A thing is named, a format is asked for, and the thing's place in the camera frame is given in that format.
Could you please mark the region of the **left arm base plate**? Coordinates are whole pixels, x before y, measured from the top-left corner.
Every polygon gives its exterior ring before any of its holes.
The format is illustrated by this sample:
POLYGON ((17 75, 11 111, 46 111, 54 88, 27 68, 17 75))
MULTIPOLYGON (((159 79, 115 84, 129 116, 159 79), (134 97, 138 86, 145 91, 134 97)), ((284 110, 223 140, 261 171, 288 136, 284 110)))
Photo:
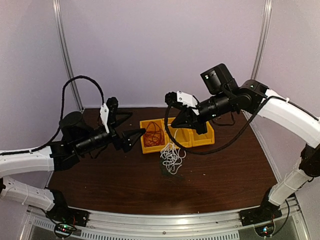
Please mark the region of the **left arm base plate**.
POLYGON ((47 211, 46 214, 49 218, 57 222, 68 223, 70 225, 86 227, 89 212, 76 208, 59 208, 47 211))

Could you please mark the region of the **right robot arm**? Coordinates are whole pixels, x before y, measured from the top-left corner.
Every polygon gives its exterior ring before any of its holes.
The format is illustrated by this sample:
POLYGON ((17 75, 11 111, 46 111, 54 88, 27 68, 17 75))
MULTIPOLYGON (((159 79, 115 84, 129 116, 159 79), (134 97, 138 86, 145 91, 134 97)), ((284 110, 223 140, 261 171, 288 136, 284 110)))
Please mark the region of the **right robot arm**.
POLYGON ((260 206, 252 213, 259 220, 266 221, 289 196, 306 182, 320 176, 320 119, 261 82, 250 79, 239 86, 223 63, 200 76, 211 94, 210 98, 200 102, 194 95, 182 91, 165 95, 168 105, 165 115, 169 114, 171 108, 180 110, 170 124, 172 128, 191 129, 202 135, 208 131, 207 122, 221 115, 240 111, 251 115, 230 142, 205 151, 204 155, 217 153, 232 145, 256 116, 275 122, 305 141, 298 166, 265 193, 260 206))

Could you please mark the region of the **yellow three-compartment bin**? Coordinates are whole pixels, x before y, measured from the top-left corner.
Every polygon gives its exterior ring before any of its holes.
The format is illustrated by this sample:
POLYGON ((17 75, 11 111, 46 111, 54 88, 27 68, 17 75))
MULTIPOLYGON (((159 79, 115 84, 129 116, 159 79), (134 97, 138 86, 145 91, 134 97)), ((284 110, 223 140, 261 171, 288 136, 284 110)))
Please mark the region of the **yellow three-compartment bin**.
MULTIPOLYGON (((173 120, 172 117, 168 119, 168 129, 175 140, 185 148, 215 144, 215 132, 209 123, 206 124, 207 133, 197 134, 195 130, 187 128, 172 128, 173 120)), ((142 129, 146 129, 145 134, 140 138, 143 154, 160 152, 170 142, 163 118, 141 120, 139 125, 142 129)))

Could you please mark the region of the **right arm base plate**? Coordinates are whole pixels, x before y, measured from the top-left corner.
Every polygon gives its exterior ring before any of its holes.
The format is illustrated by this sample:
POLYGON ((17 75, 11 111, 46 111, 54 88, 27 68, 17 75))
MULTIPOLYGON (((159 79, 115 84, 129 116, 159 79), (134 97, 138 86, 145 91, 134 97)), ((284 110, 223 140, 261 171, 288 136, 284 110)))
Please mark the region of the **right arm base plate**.
POLYGON ((262 207, 244 209, 239 212, 240 221, 243 227, 268 222, 281 216, 282 212, 279 209, 272 211, 262 207))

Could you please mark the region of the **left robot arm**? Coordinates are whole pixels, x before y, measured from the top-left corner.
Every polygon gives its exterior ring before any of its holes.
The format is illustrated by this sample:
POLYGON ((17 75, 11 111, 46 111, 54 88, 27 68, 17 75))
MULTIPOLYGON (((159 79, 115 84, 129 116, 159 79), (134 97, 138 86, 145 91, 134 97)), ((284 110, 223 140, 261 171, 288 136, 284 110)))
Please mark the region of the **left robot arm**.
POLYGON ((41 189, 13 179, 15 174, 39 171, 58 172, 71 169, 80 158, 94 150, 104 150, 113 144, 116 150, 130 151, 137 140, 146 132, 144 128, 124 131, 121 135, 116 127, 132 116, 124 113, 124 118, 112 118, 107 124, 93 128, 89 126, 82 113, 74 111, 59 122, 62 132, 60 141, 52 141, 35 149, 15 150, 0 153, 0 197, 21 205, 31 205, 53 214, 61 222, 72 218, 64 195, 58 190, 41 189))

